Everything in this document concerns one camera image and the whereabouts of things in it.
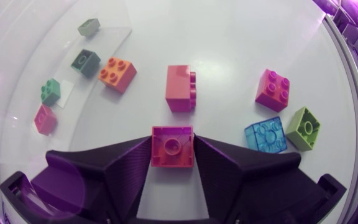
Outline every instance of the toy building block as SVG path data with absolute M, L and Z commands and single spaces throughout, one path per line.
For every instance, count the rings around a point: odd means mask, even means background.
M 82 25 L 78 27 L 78 32 L 81 35 L 87 37 L 94 34 L 100 27 L 98 19 L 88 19 Z
M 193 127 L 153 127 L 152 166 L 193 167 Z
M 57 124 L 56 117 L 52 110 L 45 105 L 41 105 L 34 118 L 35 126 L 40 134 L 49 135 Z
M 136 69 L 132 63 L 112 57 L 100 71 L 99 79 L 107 87 L 124 93 L 135 75 Z
M 280 112 L 288 106 L 290 97 L 290 81 L 266 69 L 259 81 L 255 101 L 268 108 Z
M 165 99 L 172 112 L 190 112 L 196 107 L 196 73 L 189 65 L 170 65 Z
M 41 102 L 44 105 L 52 106 L 60 98 L 60 84 L 51 78 L 41 87 Z
M 100 58 L 95 52 L 83 49 L 71 64 L 78 73 L 90 78 L 99 68 Z
M 299 149 L 312 150 L 320 130 L 320 123 L 304 106 L 292 117 L 285 136 Z
M 280 117 L 252 124 L 245 129 L 250 149 L 278 153 L 287 149 Z

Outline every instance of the round stud hole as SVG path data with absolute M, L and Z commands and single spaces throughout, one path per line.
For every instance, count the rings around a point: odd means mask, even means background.
M 171 138 L 165 141 L 164 148 L 168 155 L 174 156 L 181 151 L 181 144 L 177 139 Z
M 310 121 L 305 122 L 305 133 L 309 135 L 312 132 L 313 132 L 313 125 L 311 125 L 311 122 Z
M 86 61 L 86 56 L 85 56 L 85 55 L 82 55 L 82 56 L 80 57 L 80 59 L 78 59 L 78 63 L 79 63 L 80 65 L 84 64 L 85 61 Z

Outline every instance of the dark green brick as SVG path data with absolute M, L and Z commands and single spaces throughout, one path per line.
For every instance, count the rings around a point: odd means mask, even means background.
M 41 87 L 42 104 L 52 106 L 60 98 L 60 84 L 51 78 Z
M 71 64 L 71 67 L 86 78 L 92 77 L 99 68 L 100 58 L 95 52 L 82 50 Z

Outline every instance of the white platform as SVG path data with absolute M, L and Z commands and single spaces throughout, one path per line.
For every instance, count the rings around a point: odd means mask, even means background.
M 354 105 L 337 49 L 321 25 L 324 14 L 312 1 L 128 0 L 127 8 L 132 33 L 115 56 L 131 61 L 137 75 L 123 95 L 96 82 L 78 122 L 71 124 L 73 132 L 51 138 L 57 142 L 53 147 L 82 151 L 148 136 L 152 126 L 187 124 L 200 136 L 245 146 L 246 126 L 279 115 L 286 127 L 294 112 L 307 106 L 321 130 L 314 150 L 301 153 L 300 169 L 314 181 L 329 173 L 349 187 L 356 146 Z M 177 64 L 191 65 L 196 72 L 193 113 L 172 114 L 164 99 L 167 65 Z M 254 103 L 266 68 L 291 81 L 289 105 L 278 114 Z M 64 110 L 76 104 L 73 96 Z M 4 147 L 15 153 L 30 150 L 2 142 L 0 149 Z M 296 151 L 290 143 L 288 147 L 286 152 Z M 44 155 L 37 155 L 25 164 L 1 166 L 0 181 L 18 169 L 29 177 L 36 175 L 45 166 Z M 323 223 L 337 222 L 346 196 L 347 192 Z M 17 218 L 7 210 L 9 218 Z M 208 217 L 197 166 L 151 167 L 137 216 Z

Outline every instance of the transparent blue brick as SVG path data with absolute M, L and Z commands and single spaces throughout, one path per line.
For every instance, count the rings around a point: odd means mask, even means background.
M 287 149 L 280 117 L 252 124 L 245 132 L 249 149 L 269 153 L 279 153 Z

